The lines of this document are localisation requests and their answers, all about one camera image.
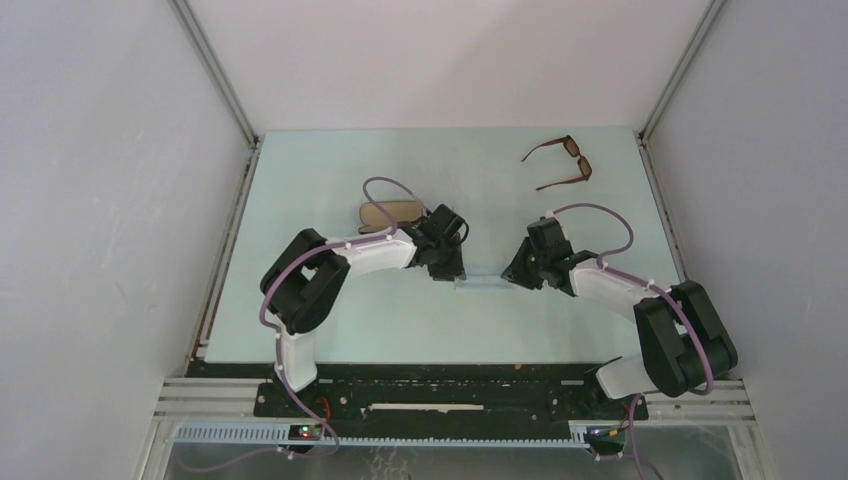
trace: brown sunglasses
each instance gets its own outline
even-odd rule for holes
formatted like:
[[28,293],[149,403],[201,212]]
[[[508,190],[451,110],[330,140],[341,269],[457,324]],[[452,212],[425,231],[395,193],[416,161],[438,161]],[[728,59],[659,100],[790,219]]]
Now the brown sunglasses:
[[588,182],[589,177],[592,176],[592,166],[589,165],[589,160],[580,154],[580,147],[577,146],[577,142],[575,142],[574,139],[571,138],[571,135],[562,138],[557,138],[551,140],[550,142],[545,142],[541,145],[536,145],[535,147],[533,147],[532,150],[527,153],[527,155],[524,156],[524,158],[521,159],[521,161],[523,162],[527,160],[527,157],[529,157],[531,153],[535,152],[537,148],[550,147],[551,145],[559,145],[560,143],[563,147],[565,147],[565,151],[568,152],[569,155],[577,159],[577,166],[580,167],[581,175],[577,178],[572,178],[571,180],[563,180],[561,182],[554,182],[549,183],[547,185],[542,185],[541,187],[537,188],[536,191],[544,190],[548,187],[553,187],[554,185],[566,185],[569,183]]

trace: metal extrusion bar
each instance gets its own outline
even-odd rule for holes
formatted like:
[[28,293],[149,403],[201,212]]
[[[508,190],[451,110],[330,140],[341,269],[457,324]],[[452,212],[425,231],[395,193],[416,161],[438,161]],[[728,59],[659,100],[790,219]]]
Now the metal extrusion bar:
[[244,174],[239,183],[238,193],[233,201],[233,207],[230,210],[230,216],[227,221],[226,230],[221,239],[221,246],[218,248],[218,257],[215,260],[215,267],[209,279],[206,289],[206,299],[204,306],[201,309],[200,316],[194,329],[194,336],[189,346],[189,354],[186,358],[186,363],[183,365],[183,373],[188,369],[188,363],[193,361],[193,358],[204,358],[206,356],[206,344],[209,339],[209,334],[214,321],[214,314],[218,307],[218,300],[221,297],[221,290],[224,287],[224,279],[227,275],[227,269],[230,265],[230,257],[235,248],[236,236],[238,235],[239,225],[244,216],[244,207],[247,204],[247,195],[250,193],[250,186],[253,183],[253,176],[256,174],[256,164],[259,161],[259,154],[262,151],[262,142],[260,141],[256,148],[250,151],[247,162],[244,167]]
[[774,471],[758,426],[728,427],[742,480],[773,480]]
[[683,55],[677,62],[677,66],[674,67],[674,72],[671,74],[671,78],[669,78],[668,83],[666,83],[665,88],[663,88],[663,91],[660,94],[660,98],[657,100],[657,103],[654,106],[654,109],[648,116],[648,120],[645,123],[645,127],[640,133],[640,136],[644,141],[650,141],[651,137],[657,129],[657,125],[663,117],[663,114],[665,114],[665,111],[668,108],[671,99],[677,92],[677,88],[680,86],[680,82],[686,76],[686,73],[692,66],[693,60],[698,55],[698,52],[701,51],[701,47],[704,45],[704,41],[707,39],[707,36],[715,27],[716,22],[719,19],[719,16],[727,3],[728,0],[712,0],[710,2],[710,5],[704,12],[704,16],[701,17],[701,21],[695,28],[695,33],[692,34],[692,38],[689,39],[689,43],[686,45],[686,49],[683,50]]
[[[169,378],[162,387],[154,421],[299,424],[303,418],[282,418],[269,421],[253,416],[256,389],[260,379],[206,379]],[[669,398],[662,394],[649,394],[650,418],[639,425],[756,425],[754,412],[748,402],[745,387],[740,381],[717,381],[716,390],[709,397],[682,395]],[[612,425],[606,420],[569,421],[572,428]]]
[[253,126],[250,124],[250,120],[247,119],[247,115],[244,113],[244,108],[242,108],[241,103],[236,96],[235,90],[233,90],[232,84],[227,79],[227,76],[224,74],[224,69],[221,66],[221,62],[218,60],[218,57],[215,55],[215,51],[212,49],[209,40],[206,38],[206,35],[203,33],[203,29],[200,27],[200,22],[197,21],[197,16],[194,14],[194,11],[191,9],[188,0],[170,0],[171,5],[174,7],[174,11],[177,14],[177,18],[183,24],[186,29],[186,32],[189,35],[192,43],[197,49],[198,54],[200,55],[200,59],[203,61],[206,70],[209,72],[209,75],[212,77],[212,82],[218,88],[218,91],[223,95],[224,100],[227,103],[230,111],[233,114],[236,122],[241,129],[244,138],[247,140],[247,143],[253,147],[256,145],[258,141],[258,136],[256,135],[256,131],[253,129]]
[[671,251],[671,259],[674,262],[674,267],[677,270],[679,280],[683,281],[689,278],[689,274],[686,269],[686,256],[684,254],[683,247],[680,245],[680,240],[677,238],[677,228],[672,218],[668,202],[665,201],[666,195],[664,193],[659,174],[654,168],[650,149],[644,142],[639,143],[639,155],[642,157],[642,165],[645,167],[648,184],[650,185],[651,192],[654,195],[654,203],[657,206],[657,212],[660,214],[660,222],[663,226],[663,233],[665,233],[668,248]]

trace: purple cable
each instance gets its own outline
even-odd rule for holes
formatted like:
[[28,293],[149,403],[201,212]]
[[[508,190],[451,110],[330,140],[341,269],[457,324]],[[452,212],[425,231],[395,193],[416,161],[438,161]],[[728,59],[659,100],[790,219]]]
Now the purple cable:
[[[600,455],[593,448],[589,448],[589,454],[595,457],[598,461],[607,461],[607,460],[621,460],[622,458],[633,458],[632,454],[624,453],[620,457],[618,455]],[[654,475],[657,476],[659,480],[665,480],[665,478],[660,473],[659,469],[651,462],[645,461],[645,466],[651,469],[654,472]]]
[[412,193],[412,190],[407,188],[406,185],[403,185],[402,183],[398,182],[397,180],[394,180],[394,179],[391,179],[391,178],[388,178],[388,177],[371,177],[371,178],[365,180],[365,182],[362,184],[362,192],[365,194],[365,198],[368,199],[368,201],[372,205],[374,205],[374,207],[376,207],[377,210],[382,212],[383,215],[385,215],[386,218],[388,218],[389,221],[392,222],[391,230],[389,231],[389,233],[387,233],[387,234],[386,233],[380,233],[380,234],[376,234],[376,235],[370,236],[370,237],[358,238],[358,239],[353,239],[353,240],[350,240],[350,241],[342,241],[342,242],[336,242],[336,243],[332,243],[332,244],[328,244],[328,245],[322,245],[320,247],[313,248],[312,250],[309,250],[309,251],[303,253],[302,255],[297,257],[292,263],[290,263],[288,266],[286,266],[285,269],[283,269],[283,271],[280,273],[280,275],[277,276],[277,278],[274,280],[274,282],[268,288],[268,291],[265,294],[265,298],[262,300],[262,307],[259,311],[259,321],[262,322],[262,325],[265,325],[266,327],[274,329],[274,331],[276,332],[276,336],[277,336],[277,345],[276,345],[277,362],[276,362],[276,365],[275,365],[275,370],[277,371],[277,376],[280,378],[280,381],[283,383],[283,386],[285,387],[286,392],[289,394],[289,396],[294,401],[294,403],[297,404],[297,406],[300,407],[300,409],[303,410],[303,412],[306,413],[309,417],[311,417],[313,420],[318,422],[325,429],[325,431],[329,432],[330,435],[333,437],[333,449],[330,450],[329,452],[325,452],[325,453],[321,453],[321,454],[302,454],[302,453],[292,452],[292,451],[286,449],[286,453],[288,453],[290,456],[297,456],[297,457],[304,457],[304,458],[323,458],[323,457],[328,457],[330,455],[333,455],[334,453],[336,453],[339,450],[339,436],[338,436],[338,434],[336,434],[336,431],[333,430],[333,428],[326,422],[326,420],[324,420],[323,418],[318,416],[309,407],[307,407],[300,400],[300,398],[298,398],[296,392],[291,387],[288,380],[286,380],[285,370],[283,369],[283,341],[282,341],[283,328],[280,325],[277,325],[275,323],[272,323],[272,322],[269,322],[268,320],[266,320],[265,319],[265,312],[268,311],[268,307],[271,305],[271,299],[274,297],[274,293],[276,293],[277,289],[280,288],[280,285],[283,283],[283,280],[285,280],[289,275],[291,275],[291,273],[296,268],[299,268],[304,262],[306,262],[312,256],[317,255],[317,254],[324,252],[324,251],[327,251],[327,250],[334,249],[334,248],[344,247],[347,244],[363,245],[363,244],[367,244],[367,243],[373,243],[373,242],[376,242],[376,241],[384,240],[384,239],[386,239],[386,237],[390,237],[390,236],[394,235],[395,232],[397,232],[397,230],[398,230],[397,219],[395,219],[395,217],[388,210],[386,210],[382,205],[380,205],[377,201],[375,201],[371,197],[371,195],[368,193],[368,185],[372,182],[375,182],[375,181],[388,182],[388,183],[391,183],[393,185],[400,187],[402,190],[404,190],[406,193],[408,193],[413,199],[415,199],[415,201],[417,201],[419,204],[421,204],[422,208],[427,210],[427,207],[424,205],[424,203],[421,201],[421,199],[419,199],[414,193]]
[[183,470],[185,470],[187,472],[191,472],[191,473],[212,473],[212,472],[221,471],[221,470],[223,470],[223,469],[225,469],[225,468],[227,468],[231,465],[235,465],[236,463],[241,462],[242,460],[247,460],[250,457],[253,457],[253,456],[256,456],[256,455],[261,455],[263,453],[271,453],[271,452],[276,452],[276,451],[277,451],[277,447],[257,448],[256,450],[251,450],[247,453],[243,453],[243,454],[241,454],[241,455],[239,455],[235,458],[231,458],[231,459],[227,460],[224,463],[220,463],[218,465],[213,465],[211,467],[193,467],[191,465],[186,465],[185,462],[183,461],[182,455],[178,454],[177,455],[177,464],[180,466],[180,468],[182,468]]
[[292,263],[290,263],[285,269],[283,269],[283,271],[280,273],[280,275],[278,275],[277,278],[274,279],[274,281],[271,283],[271,286],[268,288],[268,292],[265,294],[265,298],[262,300],[262,307],[259,310],[259,321],[262,323],[262,325],[273,329],[274,332],[276,333],[277,342],[276,342],[276,355],[275,356],[276,356],[277,362],[276,362],[274,369],[277,372],[277,377],[279,377],[280,381],[283,383],[283,387],[285,387],[286,392],[288,393],[289,397],[291,397],[291,399],[294,401],[294,403],[301,410],[303,410],[303,412],[305,414],[307,414],[310,418],[312,418],[313,420],[318,422],[321,425],[321,427],[324,428],[324,431],[330,433],[330,436],[333,437],[333,449],[330,450],[329,452],[324,452],[324,453],[305,454],[305,453],[293,452],[293,451],[291,451],[291,450],[289,450],[285,447],[282,447],[282,446],[259,448],[259,449],[247,452],[247,453],[240,455],[236,458],[233,458],[231,460],[228,460],[228,461],[226,461],[226,462],[224,462],[220,465],[215,465],[215,466],[212,466],[212,467],[202,467],[202,468],[197,468],[197,467],[192,467],[190,465],[186,465],[186,464],[183,463],[182,458],[178,458],[178,463],[179,463],[180,467],[182,467],[184,470],[187,470],[189,472],[195,472],[195,473],[215,472],[215,471],[218,471],[218,470],[223,470],[223,469],[225,469],[225,468],[227,468],[231,465],[234,465],[234,464],[236,464],[236,463],[238,463],[242,460],[245,460],[247,458],[253,457],[254,455],[259,455],[259,454],[262,454],[262,453],[268,453],[268,452],[278,451],[278,450],[286,452],[286,454],[289,457],[301,457],[301,458],[325,458],[325,457],[329,457],[330,455],[333,455],[334,453],[336,453],[339,450],[339,448],[340,448],[339,435],[336,433],[335,430],[333,430],[333,427],[331,427],[327,423],[326,420],[321,418],[318,414],[316,414],[314,411],[312,411],[312,409],[307,407],[303,403],[303,401],[300,400],[300,398],[297,396],[297,393],[294,391],[294,389],[289,384],[288,380],[286,380],[285,370],[282,369],[282,368],[277,368],[277,366],[282,367],[282,365],[283,365],[283,340],[282,340],[283,328],[280,325],[277,325],[276,323],[269,322],[265,318],[265,312],[268,311],[268,307],[271,305],[271,298],[274,297],[274,293],[276,293],[277,289],[280,288],[280,285],[283,283],[283,280],[285,280],[289,275],[291,275],[291,273],[296,268],[300,267],[300,265],[302,265],[304,262],[306,262],[309,258],[311,258],[315,255],[318,255],[321,252],[325,252],[327,250],[332,250],[334,248],[342,248],[347,244],[364,245],[364,244],[367,244],[367,243],[372,243],[372,242],[375,242],[375,241],[384,240],[384,239],[386,239],[387,236],[392,236],[392,235],[395,234],[395,232],[397,232],[397,230],[398,230],[397,219],[388,210],[386,210],[382,205],[380,205],[376,200],[374,200],[374,198],[371,197],[371,195],[368,193],[368,185],[372,182],[375,182],[375,181],[388,182],[388,183],[391,183],[393,185],[400,187],[403,191],[408,193],[416,202],[418,202],[421,205],[421,207],[424,208],[425,211],[429,211],[427,209],[427,206],[424,205],[424,202],[422,202],[421,199],[418,198],[412,192],[412,190],[410,190],[406,185],[398,182],[397,180],[394,180],[394,179],[388,178],[388,177],[371,177],[371,178],[365,180],[365,182],[362,184],[362,193],[365,194],[365,198],[368,200],[369,203],[374,205],[374,207],[376,207],[377,210],[379,210],[383,215],[386,216],[386,218],[389,219],[389,221],[391,221],[392,226],[391,226],[391,230],[389,231],[389,233],[378,233],[378,234],[375,234],[375,235],[370,236],[370,237],[353,239],[353,240],[350,240],[348,242],[342,241],[342,242],[336,242],[336,243],[332,243],[332,244],[321,245],[320,247],[313,248],[312,250],[309,250],[309,251],[303,253],[302,255],[297,257]]
[[[704,376],[706,377],[706,386],[704,387],[703,390],[692,390],[692,393],[695,393],[695,394],[698,394],[698,395],[709,395],[709,393],[713,391],[713,383],[714,383],[713,382],[712,367],[710,367],[710,362],[707,359],[707,353],[704,351],[704,346],[701,344],[701,341],[698,339],[698,335],[695,333],[695,329],[692,327],[692,323],[689,322],[689,318],[686,317],[686,314],[683,313],[683,310],[680,308],[679,305],[677,305],[677,302],[675,302],[674,299],[671,298],[671,296],[668,293],[665,292],[665,290],[657,287],[653,283],[650,283],[650,282],[644,280],[643,278],[637,277],[636,275],[633,275],[631,273],[627,273],[625,271],[618,270],[617,268],[610,267],[609,265],[606,264],[606,262],[604,262],[604,258],[606,258],[607,256],[616,255],[616,254],[625,252],[628,249],[630,249],[631,246],[633,246],[633,239],[634,239],[635,235],[633,234],[633,228],[630,226],[630,223],[628,223],[627,220],[624,217],[622,217],[618,212],[616,212],[616,211],[614,211],[610,208],[604,207],[603,205],[598,205],[596,203],[574,203],[574,204],[571,204],[571,205],[566,205],[564,207],[561,207],[561,208],[554,210],[553,214],[556,215],[556,214],[564,212],[566,210],[571,210],[572,208],[578,208],[578,207],[594,208],[596,210],[601,210],[603,212],[609,213],[610,215],[615,217],[619,222],[621,222],[621,224],[624,225],[625,229],[627,229],[627,244],[624,245],[621,248],[615,248],[615,249],[612,249],[612,250],[607,250],[605,252],[602,252],[600,255],[598,255],[598,258],[596,259],[598,268],[600,268],[601,270],[605,270],[605,271],[607,271],[607,272],[609,272],[609,273],[611,273],[611,274],[613,274],[613,275],[615,275],[619,278],[622,278],[622,279],[624,279],[624,280],[626,280],[626,281],[628,281],[628,282],[630,282],[630,283],[632,283],[636,286],[648,288],[652,292],[659,294],[660,297],[662,297],[662,299],[665,300],[666,303],[668,303],[668,305],[674,311],[675,315],[677,315],[677,318],[680,319],[680,323],[683,324],[683,327],[686,329],[686,333],[689,334],[689,338],[692,340],[692,346],[695,347],[695,352],[698,354],[698,359],[701,361],[701,365],[704,368]],[[625,455],[625,456],[627,456],[628,458],[631,458],[631,457],[633,458],[633,460],[636,462],[636,468],[639,470],[639,478],[644,480],[645,479],[645,472],[644,472],[644,469],[642,468],[643,460],[641,458],[639,458],[639,450],[636,447],[636,426],[635,426],[635,423],[633,422],[633,420],[634,420],[633,414],[634,414],[634,411],[636,410],[636,405],[637,405],[640,398],[642,398],[641,393],[637,394],[633,397],[633,400],[630,403],[630,409],[628,410],[628,413],[627,413],[627,416],[630,420],[630,443],[631,443],[631,446],[632,446],[632,449],[633,449],[633,454],[629,455],[629,456],[628,455]],[[644,463],[651,470],[653,470],[654,474],[656,474],[656,476],[660,480],[663,480],[663,477],[660,474],[659,470],[657,470],[650,462],[644,461]]]
[[622,217],[618,212],[615,212],[615,211],[613,211],[613,210],[611,210],[607,207],[604,207],[603,205],[598,205],[598,204],[595,204],[595,203],[574,203],[574,204],[571,204],[571,205],[566,205],[564,207],[558,208],[558,209],[554,210],[553,213],[554,213],[554,215],[556,215],[560,212],[564,212],[566,210],[571,210],[572,208],[578,208],[578,207],[594,208],[596,210],[601,210],[601,211],[604,211],[606,213],[609,213],[610,215],[615,217],[619,222],[621,222],[622,225],[624,225],[624,228],[627,229],[627,244],[624,245],[621,248],[607,250],[605,252],[602,252],[600,255],[598,255],[598,258],[596,259],[596,262],[598,264],[598,268],[600,268],[601,270],[606,270],[606,271],[610,272],[611,274],[613,274],[613,275],[615,275],[619,278],[622,278],[624,280],[627,280],[628,282],[630,282],[634,285],[637,285],[639,287],[648,288],[652,292],[659,294],[659,296],[662,297],[662,299],[665,300],[666,303],[668,303],[668,305],[674,311],[674,314],[677,315],[677,318],[680,319],[680,323],[683,324],[683,327],[686,329],[686,333],[689,334],[689,339],[692,340],[692,346],[695,347],[695,353],[698,354],[698,359],[701,361],[701,366],[704,368],[704,376],[706,377],[706,386],[703,390],[692,390],[692,393],[695,393],[695,394],[698,394],[698,395],[709,395],[710,392],[713,391],[713,383],[714,383],[713,370],[712,370],[712,367],[710,367],[710,361],[707,359],[707,352],[704,351],[704,346],[701,344],[701,341],[698,339],[698,335],[695,333],[695,329],[692,327],[692,323],[689,321],[689,318],[686,317],[685,313],[683,313],[683,309],[680,308],[680,306],[677,304],[677,302],[675,302],[674,299],[671,298],[671,296],[668,293],[666,293],[665,290],[657,287],[656,285],[654,285],[652,283],[649,283],[648,281],[644,280],[643,278],[637,277],[636,275],[633,275],[631,273],[627,273],[623,270],[619,270],[619,269],[614,268],[614,267],[610,267],[609,265],[605,265],[604,258],[606,258],[609,255],[616,255],[616,254],[625,252],[628,249],[630,249],[631,246],[633,246],[634,235],[633,235],[633,228],[630,226],[630,223],[628,223],[627,220],[624,217]]

